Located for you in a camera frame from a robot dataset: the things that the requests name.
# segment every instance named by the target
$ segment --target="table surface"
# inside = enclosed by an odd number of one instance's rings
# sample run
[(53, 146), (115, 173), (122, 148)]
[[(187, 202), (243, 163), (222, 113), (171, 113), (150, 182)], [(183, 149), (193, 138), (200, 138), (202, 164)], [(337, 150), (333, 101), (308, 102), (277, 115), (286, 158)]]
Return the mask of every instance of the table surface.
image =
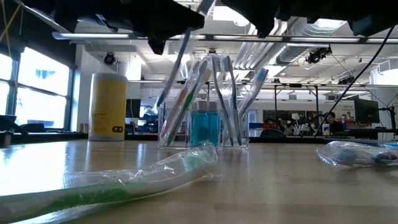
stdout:
[[(35, 222), (363, 224), (397, 220), (397, 168), (333, 167), (319, 160), (315, 147), (250, 144), (247, 151), (224, 150), (219, 152), (215, 178), (202, 177), (170, 192), (112, 207), (56, 212)], [(158, 149), (156, 142), (137, 141), (11, 146), (0, 149), (0, 195), (13, 187), (40, 190), (35, 175), (143, 169), (176, 152)], [(29, 184), (10, 186), (4, 174), (23, 175)]]

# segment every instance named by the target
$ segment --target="blue liquid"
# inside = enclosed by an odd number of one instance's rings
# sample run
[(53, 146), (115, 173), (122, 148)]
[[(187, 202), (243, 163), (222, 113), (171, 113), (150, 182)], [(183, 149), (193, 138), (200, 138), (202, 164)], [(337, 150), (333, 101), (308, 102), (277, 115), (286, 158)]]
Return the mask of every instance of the blue liquid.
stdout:
[(215, 146), (220, 145), (220, 129), (221, 129), (221, 120), (218, 112), (211, 111), (207, 112), (209, 119), (209, 132), (208, 139)]
[(199, 146), (200, 142), (208, 139), (209, 120), (207, 111), (196, 111), (191, 113), (191, 146)]

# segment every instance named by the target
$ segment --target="desk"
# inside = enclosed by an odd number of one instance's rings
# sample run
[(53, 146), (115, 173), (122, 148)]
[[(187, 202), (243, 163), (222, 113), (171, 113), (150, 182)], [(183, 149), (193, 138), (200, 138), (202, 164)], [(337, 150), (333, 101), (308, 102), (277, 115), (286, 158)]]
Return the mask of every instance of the desk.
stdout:
[[(68, 223), (162, 224), (373, 224), (398, 218), (397, 169), (332, 167), (315, 155), (315, 146), (257, 143), (250, 144), (248, 152), (225, 150), (220, 153), (219, 178), (204, 177), (165, 194), (99, 212), (58, 212), (47, 218), (58, 216)], [(136, 141), (19, 145), (0, 149), (0, 172), (33, 180), (33, 173), (141, 169), (176, 152), (159, 150), (156, 142)], [(59, 184), (59, 179), (52, 180)], [(5, 183), (9, 182), (0, 175), (0, 193)]]

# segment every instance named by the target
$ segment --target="person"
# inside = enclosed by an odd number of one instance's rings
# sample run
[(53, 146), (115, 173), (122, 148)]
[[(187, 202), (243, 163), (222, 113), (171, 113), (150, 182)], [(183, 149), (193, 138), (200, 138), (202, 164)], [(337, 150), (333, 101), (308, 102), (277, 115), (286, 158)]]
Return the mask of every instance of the person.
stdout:
[(327, 117), (328, 124), (330, 125), (329, 129), (331, 133), (338, 133), (344, 131), (344, 127), (339, 122), (335, 121), (336, 114), (330, 112)]

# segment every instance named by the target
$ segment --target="yellow container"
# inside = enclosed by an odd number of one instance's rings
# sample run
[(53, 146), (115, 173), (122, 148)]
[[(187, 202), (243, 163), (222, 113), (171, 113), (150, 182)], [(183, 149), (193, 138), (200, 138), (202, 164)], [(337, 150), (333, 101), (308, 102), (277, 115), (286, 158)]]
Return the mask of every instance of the yellow container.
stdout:
[(123, 141), (127, 78), (95, 73), (91, 80), (88, 140)]

